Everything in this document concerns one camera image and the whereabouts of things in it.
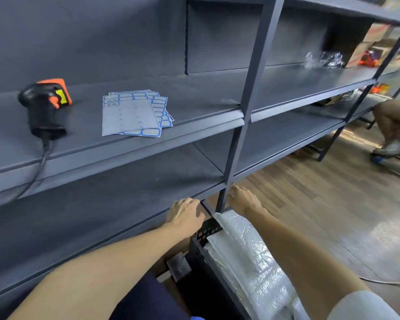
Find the person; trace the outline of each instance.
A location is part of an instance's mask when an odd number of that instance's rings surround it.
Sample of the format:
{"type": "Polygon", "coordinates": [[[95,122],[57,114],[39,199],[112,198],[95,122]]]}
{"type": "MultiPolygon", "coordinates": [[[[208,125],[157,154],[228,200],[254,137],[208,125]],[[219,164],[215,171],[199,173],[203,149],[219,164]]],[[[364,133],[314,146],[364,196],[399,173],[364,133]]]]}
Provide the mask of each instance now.
{"type": "Polygon", "coordinates": [[[373,116],[384,135],[384,144],[373,153],[383,156],[400,155],[400,100],[381,102],[373,108],[373,116]]]}
{"type": "MultiPolygon", "coordinates": [[[[261,235],[311,320],[400,320],[355,273],[273,217],[250,191],[233,186],[228,202],[261,235]]],[[[201,228],[205,216],[197,215],[198,204],[191,198],[177,201],[170,209],[174,217],[160,228],[61,265],[9,319],[188,320],[171,299],[154,298],[159,283],[144,274],[168,249],[201,228]]]]}

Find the white cable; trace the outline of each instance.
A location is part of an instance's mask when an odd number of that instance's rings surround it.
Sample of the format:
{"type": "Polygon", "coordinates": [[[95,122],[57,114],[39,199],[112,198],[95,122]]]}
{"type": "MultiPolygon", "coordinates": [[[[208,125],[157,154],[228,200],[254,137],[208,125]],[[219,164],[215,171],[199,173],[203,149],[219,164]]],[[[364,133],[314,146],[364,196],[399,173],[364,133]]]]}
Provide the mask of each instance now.
{"type": "Polygon", "coordinates": [[[362,279],[363,281],[368,281],[368,282],[372,282],[372,283],[400,286],[400,282],[384,282],[384,281],[377,281],[377,280],[367,279],[367,278],[362,277],[362,276],[359,276],[359,278],[362,279]]]}

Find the wooden floor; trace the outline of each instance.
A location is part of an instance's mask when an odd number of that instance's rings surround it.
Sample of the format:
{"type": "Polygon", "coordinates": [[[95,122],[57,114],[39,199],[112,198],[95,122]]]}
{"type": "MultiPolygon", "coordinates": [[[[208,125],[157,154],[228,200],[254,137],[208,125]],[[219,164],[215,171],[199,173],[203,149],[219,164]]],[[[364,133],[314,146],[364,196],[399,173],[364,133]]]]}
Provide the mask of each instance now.
{"type": "MultiPolygon", "coordinates": [[[[322,162],[303,150],[239,185],[358,275],[400,281],[400,178],[369,161],[380,139],[354,122],[322,162]]],[[[369,286],[400,314],[400,287],[369,286]]]]}

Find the sneaker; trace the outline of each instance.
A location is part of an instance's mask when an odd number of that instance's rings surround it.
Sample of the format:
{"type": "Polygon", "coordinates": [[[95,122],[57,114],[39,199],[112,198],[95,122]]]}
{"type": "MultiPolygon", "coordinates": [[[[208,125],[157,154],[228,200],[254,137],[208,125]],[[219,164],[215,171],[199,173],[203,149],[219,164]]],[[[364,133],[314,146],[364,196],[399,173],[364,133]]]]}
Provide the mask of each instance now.
{"type": "Polygon", "coordinates": [[[400,141],[395,140],[384,144],[381,148],[376,148],[373,150],[374,154],[382,156],[396,156],[400,155],[400,141]]]}

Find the sleeve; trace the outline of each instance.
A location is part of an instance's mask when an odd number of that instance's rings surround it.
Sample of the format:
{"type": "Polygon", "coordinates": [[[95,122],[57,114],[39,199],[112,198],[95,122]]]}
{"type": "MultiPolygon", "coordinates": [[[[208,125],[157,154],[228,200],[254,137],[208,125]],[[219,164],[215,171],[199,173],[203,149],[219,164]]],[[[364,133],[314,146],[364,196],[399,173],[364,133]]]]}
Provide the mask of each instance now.
{"type": "Polygon", "coordinates": [[[400,316],[378,295],[357,291],[334,306],[328,320],[400,320],[400,316]]]}

